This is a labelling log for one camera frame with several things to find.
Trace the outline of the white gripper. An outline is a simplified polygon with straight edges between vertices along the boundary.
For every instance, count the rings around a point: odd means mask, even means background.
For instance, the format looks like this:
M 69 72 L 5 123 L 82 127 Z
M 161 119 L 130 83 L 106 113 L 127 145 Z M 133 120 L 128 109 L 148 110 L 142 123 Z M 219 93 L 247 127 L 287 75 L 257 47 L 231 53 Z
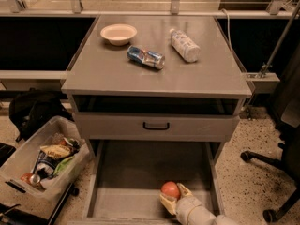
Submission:
M 194 212 L 198 210 L 202 203 L 192 196 L 192 192 L 182 183 L 177 183 L 177 187 L 182 199 L 177 201 L 172 196 L 160 193 L 160 202 L 171 215 L 176 215 L 177 220 L 182 225 L 197 225 L 197 216 Z

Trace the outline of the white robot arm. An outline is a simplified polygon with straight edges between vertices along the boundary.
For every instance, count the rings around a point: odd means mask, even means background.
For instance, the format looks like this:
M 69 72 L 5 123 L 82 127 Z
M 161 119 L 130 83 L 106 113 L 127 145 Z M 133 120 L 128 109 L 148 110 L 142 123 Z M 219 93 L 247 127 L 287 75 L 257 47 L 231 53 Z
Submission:
M 163 184 L 159 199 L 182 225 L 239 225 L 225 215 L 215 216 L 181 183 L 170 181 Z

